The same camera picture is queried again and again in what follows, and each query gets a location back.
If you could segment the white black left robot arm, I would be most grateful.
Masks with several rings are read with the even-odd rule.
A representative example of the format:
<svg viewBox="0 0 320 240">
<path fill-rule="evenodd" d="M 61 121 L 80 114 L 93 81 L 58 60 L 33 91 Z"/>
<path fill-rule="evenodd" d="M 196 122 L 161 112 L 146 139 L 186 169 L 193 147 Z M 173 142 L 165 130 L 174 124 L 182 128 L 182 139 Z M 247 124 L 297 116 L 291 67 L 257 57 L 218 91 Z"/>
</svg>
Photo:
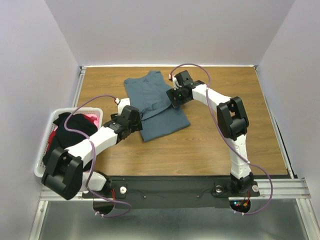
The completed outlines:
<svg viewBox="0 0 320 240">
<path fill-rule="evenodd" d="M 78 192 L 92 190 L 100 197 L 111 193 L 111 180 L 103 173 L 84 167 L 91 163 L 101 152 L 126 139 L 131 133 L 142 130 L 139 111 L 114 115 L 90 138 L 63 149 L 52 151 L 41 183 L 63 197 L 70 200 Z"/>
</svg>

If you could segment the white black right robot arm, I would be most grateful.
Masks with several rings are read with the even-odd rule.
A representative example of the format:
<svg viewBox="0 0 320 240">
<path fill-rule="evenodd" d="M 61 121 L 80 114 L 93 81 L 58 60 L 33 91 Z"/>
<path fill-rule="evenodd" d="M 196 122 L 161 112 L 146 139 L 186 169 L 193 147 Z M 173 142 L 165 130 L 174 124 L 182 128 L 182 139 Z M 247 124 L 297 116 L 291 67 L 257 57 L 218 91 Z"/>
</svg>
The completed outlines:
<svg viewBox="0 0 320 240">
<path fill-rule="evenodd" d="M 228 97 L 196 81 L 180 88 L 172 88 L 166 94 L 174 108 L 191 100 L 209 107 L 213 120 L 230 149 L 230 189 L 235 195 L 247 192 L 254 182 L 250 161 L 247 156 L 246 137 L 249 120 L 240 97 Z"/>
</svg>

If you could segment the blue-grey t-shirt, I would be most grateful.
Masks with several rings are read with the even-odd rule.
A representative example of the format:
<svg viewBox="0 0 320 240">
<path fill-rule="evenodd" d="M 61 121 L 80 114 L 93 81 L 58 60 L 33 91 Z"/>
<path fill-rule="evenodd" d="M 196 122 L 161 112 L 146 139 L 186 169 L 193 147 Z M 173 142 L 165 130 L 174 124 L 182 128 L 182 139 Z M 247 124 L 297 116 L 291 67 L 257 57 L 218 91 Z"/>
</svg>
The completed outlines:
<svg viewBox="0 0 320 240">
<path fill-rule="evenodd" d="M 143 142 L 149 142 L 191 125 L 182 108 L 173 108 L 166 91 L 172 87 L 165 83 L 160 71 L 151 70 L 140 78 L 128 78 L 124 87 L 130 105 L 142 113 Z"/>
</svg>

